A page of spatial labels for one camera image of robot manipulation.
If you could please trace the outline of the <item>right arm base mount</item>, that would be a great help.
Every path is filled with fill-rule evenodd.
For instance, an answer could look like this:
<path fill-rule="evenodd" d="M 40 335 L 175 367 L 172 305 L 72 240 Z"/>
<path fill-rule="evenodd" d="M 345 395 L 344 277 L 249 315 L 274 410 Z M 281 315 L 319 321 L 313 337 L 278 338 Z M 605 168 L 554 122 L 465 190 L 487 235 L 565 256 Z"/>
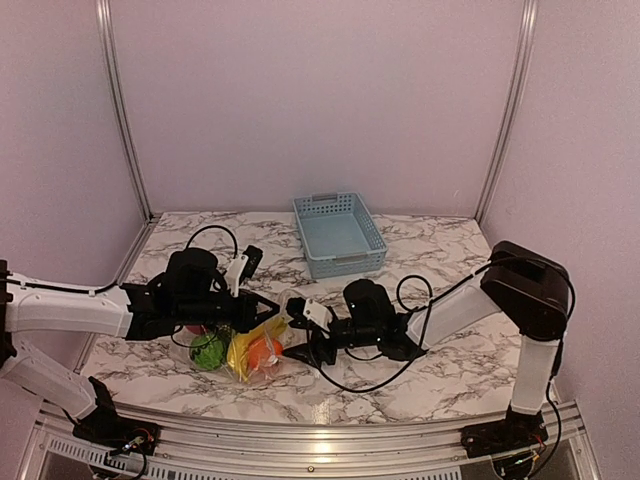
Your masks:
<path fill-rule="evenodd" d="M 541 412 L 535 415 L 514 412 L 508 407 L 501 420 L 465 426 L 461 445 L 469 458 L 495 455 L 545 443 L 549 438 Z"/>

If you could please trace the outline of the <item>aluminium front rail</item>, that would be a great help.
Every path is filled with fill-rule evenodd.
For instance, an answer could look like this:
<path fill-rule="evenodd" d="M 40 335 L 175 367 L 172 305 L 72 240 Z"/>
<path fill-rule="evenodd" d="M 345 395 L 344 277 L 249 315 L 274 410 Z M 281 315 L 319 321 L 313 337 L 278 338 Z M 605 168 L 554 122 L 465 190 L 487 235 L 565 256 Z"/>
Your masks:
<path fill-rule="evenodd" d="M 214 419 L 122 404 L 122 414 L 160 427 L 155 452 L 104 462 L 105 448 L 76 439 L 59 408 L 44 404 L 20 479 L 88 478 L 93 467 L 151 479 L 494 479 L 504 455 L 470 459 L 461 430 L 498 414 L 441 421 L 305 425 Z"/>

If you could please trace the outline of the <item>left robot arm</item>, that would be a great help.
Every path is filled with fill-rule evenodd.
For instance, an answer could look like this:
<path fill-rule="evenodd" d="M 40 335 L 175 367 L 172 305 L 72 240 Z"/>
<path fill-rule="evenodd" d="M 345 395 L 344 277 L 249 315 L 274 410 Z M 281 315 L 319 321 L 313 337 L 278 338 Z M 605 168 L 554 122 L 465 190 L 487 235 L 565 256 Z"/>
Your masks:
<path fill-rule="evenodd" d="M 226 271 L 217 257 L 188 247 L 169 257 L 146 284 L 102 288 L 44 284 L 1 272 L 1 376 L 65 410 L 106 445 L 125 438 L 126 423 L 110 404 L 108 390 L 72 372 L 33 346 L 27 332 L 82 332 L 149 341 L 179 328 L 228 324 L 248 333 L 279 313 L 277 303 L 242 288 L 262 259 L 250 246 Z"/>

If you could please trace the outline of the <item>left aluminium corner post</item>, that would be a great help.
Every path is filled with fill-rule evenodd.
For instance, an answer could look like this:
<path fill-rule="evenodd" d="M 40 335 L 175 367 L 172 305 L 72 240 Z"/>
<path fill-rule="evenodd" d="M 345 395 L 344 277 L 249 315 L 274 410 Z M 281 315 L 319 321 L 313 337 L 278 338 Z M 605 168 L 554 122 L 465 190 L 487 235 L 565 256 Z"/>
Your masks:
<path fill-rule="evenodd" d="M 135 147 L 135 142 L 127 115 L 124 89 L 118 65 L 117 47 L 112 19 L 112 6 L 108 0 L 97 0 L 96 16 L 99 36 L 101 40 L 103 58 L 106 67 L 111 101 L 114 115 L 122 143 L 127 169 L 138 209 L 145 223 L 153 220 L 153 212 L 144 185 L 142 170 Z"/>

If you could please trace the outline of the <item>light blue plastic basket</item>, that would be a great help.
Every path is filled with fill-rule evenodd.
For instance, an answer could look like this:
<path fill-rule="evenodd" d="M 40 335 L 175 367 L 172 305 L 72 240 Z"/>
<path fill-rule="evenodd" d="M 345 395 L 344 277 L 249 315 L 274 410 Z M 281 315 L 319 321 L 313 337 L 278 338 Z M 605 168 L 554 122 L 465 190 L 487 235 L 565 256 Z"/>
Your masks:
<path fill-rule="evenodd" d="M 294 216 L 313 279 L 379 270 L 388 251 L 365 202 L 356 192 L 293 200 Z"/>

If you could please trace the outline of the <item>green fake vegetable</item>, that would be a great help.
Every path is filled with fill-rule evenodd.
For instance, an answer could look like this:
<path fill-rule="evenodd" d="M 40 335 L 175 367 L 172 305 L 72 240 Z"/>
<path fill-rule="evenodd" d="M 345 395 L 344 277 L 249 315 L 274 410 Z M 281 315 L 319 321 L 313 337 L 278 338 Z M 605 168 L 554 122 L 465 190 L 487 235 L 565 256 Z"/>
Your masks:
<path fill-rule="evenodd" d="M 214 334 L 198 335 L 191 342 L 189 358 L 202 370 L 217 370 L 226 360 L 225 342 Z"/>

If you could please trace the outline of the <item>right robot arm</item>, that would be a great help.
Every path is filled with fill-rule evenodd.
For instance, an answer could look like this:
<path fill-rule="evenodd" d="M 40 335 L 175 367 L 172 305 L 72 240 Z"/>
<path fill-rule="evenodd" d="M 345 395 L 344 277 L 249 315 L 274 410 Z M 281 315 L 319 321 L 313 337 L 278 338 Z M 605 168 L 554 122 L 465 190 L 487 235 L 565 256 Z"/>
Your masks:
<path fill-rule="evenodd" d="M 339 351 L 374 346 L 394 361 L 411 363 L 449 336 L 502 313 L 522 337 L 510 414 L 501 419 L 495 438 L 515 448 L 534 431 L 534 419 L 556 375 L 576 294 L 560 264 L 510 241 L 501 241 L 487 264 L 428 303 L 397 311 L 386 289 L 359 279 L 343 290 L 348 317 L 312 299 L 291 298 L 290 326 L 305 332 L 304 343 L 284 349 L 284 356 L 316 369 L 335 363 Z"/>

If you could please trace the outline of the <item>right aluminium corner post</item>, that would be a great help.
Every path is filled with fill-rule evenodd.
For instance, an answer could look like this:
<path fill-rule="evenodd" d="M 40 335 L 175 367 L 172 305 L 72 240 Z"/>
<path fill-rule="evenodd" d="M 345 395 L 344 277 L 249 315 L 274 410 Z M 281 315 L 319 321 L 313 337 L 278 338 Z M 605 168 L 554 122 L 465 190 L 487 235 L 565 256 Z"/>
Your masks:
<path fill-rule="evenodd" d="M 489 208 L 498 186 L 499 177 L 506 162 L 511 135 L 519 108 L 524 97 L 534 45 L 538 10 L 539 2 L 537 0 L 525 0 L 523 2 L 507 97 L 489 166 L 474 214 L 474 219 L 479 225 L 482 225 L 488 216 Z"/>

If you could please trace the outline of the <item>yellow fake bananas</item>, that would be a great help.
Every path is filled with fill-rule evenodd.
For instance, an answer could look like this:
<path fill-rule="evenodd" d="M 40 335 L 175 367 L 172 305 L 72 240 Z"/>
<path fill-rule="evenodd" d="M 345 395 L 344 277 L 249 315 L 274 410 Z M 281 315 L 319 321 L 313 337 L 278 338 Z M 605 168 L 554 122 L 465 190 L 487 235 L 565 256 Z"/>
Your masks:
<path fill-rule="evenodd" d="M 251 383 L 272 379 L 276 376 L 282 365 L 281 359 L 283 355 L 280 356 L 275 366 L 261 371 L 252 371 L 248 366 L 249 345 L 262 337 L 277 339 L 280 342 L 279 337 L 286 332 L 287 327 L 288 325 L 284 318 L 279 316 L 267 320 L 249 333 L 235 334 L 233 336 L 227 351 L 227 365 L 239 382 Z"/>

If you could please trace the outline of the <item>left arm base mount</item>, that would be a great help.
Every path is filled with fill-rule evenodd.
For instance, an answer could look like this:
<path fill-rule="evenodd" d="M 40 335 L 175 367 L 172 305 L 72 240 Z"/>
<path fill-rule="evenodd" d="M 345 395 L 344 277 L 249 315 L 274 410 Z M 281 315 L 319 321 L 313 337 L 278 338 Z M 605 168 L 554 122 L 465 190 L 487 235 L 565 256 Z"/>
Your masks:
<path fill-rule="evenodd" d="M 152 455 L 156 449 L 160 427 L 153 422 L 121 416 L 106 385 L 94 377 L 88 378 L 96 394 L 96 408 L 83 419 L 77 419 L 73 428 L 76 438 L 111 447 L 119 453 L 133 448 L 138 437 L 142 443 L 137 449 Z"/>

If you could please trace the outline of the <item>clear zip top bag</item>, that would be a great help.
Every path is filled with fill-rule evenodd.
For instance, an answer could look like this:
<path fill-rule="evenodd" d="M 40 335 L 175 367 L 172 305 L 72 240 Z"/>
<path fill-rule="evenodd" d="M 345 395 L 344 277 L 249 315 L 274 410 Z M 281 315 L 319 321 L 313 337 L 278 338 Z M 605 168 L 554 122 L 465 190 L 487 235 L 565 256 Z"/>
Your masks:
<path fill-rule="evenodd" d="M 283 365 L 284 349 L 292 345 L 295 332 L 289 326 L 292 317 L 286 313 L 289 299 L 299 293 L 286 289 L 278 296 L 280 312 L 249 333 L 231 336 L 226 354 L 225 370 L 243 384 L 273 380 Z"/>

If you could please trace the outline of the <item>orange fake fruit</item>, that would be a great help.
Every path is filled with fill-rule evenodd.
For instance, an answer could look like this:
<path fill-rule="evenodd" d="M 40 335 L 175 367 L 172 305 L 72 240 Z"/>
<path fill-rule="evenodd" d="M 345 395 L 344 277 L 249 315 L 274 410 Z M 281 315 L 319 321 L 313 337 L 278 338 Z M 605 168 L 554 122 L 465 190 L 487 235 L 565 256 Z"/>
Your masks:
<path fill-rule="evenodd" d="M 283 352 L 277 339 L 262 337 L 249 345 L 248 366 L 252 371 L 261 371 L 275 366 Z"/>

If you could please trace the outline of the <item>aluminium corner post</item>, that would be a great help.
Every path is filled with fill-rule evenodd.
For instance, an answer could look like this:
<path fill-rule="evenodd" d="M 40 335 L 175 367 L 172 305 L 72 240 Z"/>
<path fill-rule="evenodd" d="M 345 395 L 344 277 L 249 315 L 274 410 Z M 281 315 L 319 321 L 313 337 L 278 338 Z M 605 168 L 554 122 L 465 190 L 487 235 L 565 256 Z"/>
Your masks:
<path fill-rule="evenodd" d="M 135 147 L 135 142 L 127 115 L 124 89 L 118 65 L 117 47 L 112 19 L 112 6 L 108 0 L 97 0 L 96 16 L 99 36 L 101 40 L 103 58 L 106 67 L 111 101 L 114 115 L 122 143 L 127 169 L 138 209 L 145 223 L 153 220 L 153 212 L 144 185 L 142 170 Z"/>
<path fill-rule="evenodd" d="M 474 219 L 479 225 L 482 225 L 488 216 L 489 208 L 498 186 L 499 177 L 506 162 L 511 135 L 519 108 L 524 97 L 534 45 L 538 10 L 539 2 L 537 0 L 525 0 L 523 2 L 507 97 L 489 166 L 474 214 Z"/>

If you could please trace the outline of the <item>red fake fruit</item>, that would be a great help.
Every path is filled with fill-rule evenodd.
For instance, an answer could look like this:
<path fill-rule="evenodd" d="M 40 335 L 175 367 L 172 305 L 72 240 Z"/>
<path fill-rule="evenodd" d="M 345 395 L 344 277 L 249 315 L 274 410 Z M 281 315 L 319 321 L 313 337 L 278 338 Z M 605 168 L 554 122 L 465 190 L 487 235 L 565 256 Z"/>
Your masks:
<path fill-rule="evenodd" d="M 188 325 L 186 329 L 194 335 L 204 335 L 207 333 L 207 329 L 201 325 Z"/>

